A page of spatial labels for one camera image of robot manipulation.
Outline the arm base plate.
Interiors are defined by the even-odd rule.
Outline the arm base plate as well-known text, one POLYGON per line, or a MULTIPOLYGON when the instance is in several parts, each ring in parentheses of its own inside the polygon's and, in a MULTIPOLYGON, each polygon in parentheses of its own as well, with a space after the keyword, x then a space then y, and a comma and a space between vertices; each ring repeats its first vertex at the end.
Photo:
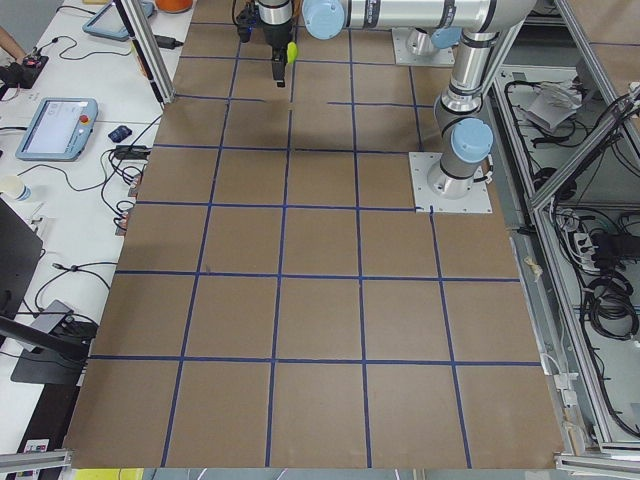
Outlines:
POLYGON ((425 213, 491 214, 491 173, 481 167, 474 176, 457 180, 441 169, 439 152, 410 152, 414 208, 425 213))
POLYGON ((453 47, 461 37, 459 27, 441 29, 394 28, 395 63, 404 66, 450 68, 455 62, 453 47))

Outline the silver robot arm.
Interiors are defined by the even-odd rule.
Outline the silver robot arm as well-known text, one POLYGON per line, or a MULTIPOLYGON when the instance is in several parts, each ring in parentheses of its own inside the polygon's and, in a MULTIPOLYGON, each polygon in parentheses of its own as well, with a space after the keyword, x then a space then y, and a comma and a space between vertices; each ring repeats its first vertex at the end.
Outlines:
POLYGON ((495 76, 534 4, 531 1, 304 1, 303 23, 316 39, 328 40, 346 28, 458 27, 461 38, 448 86, 434 114, 444 142, 438 164, 427 175, 439 197, 465 197, 477 168, 493 145, 491 128, 477 114, 495 76))

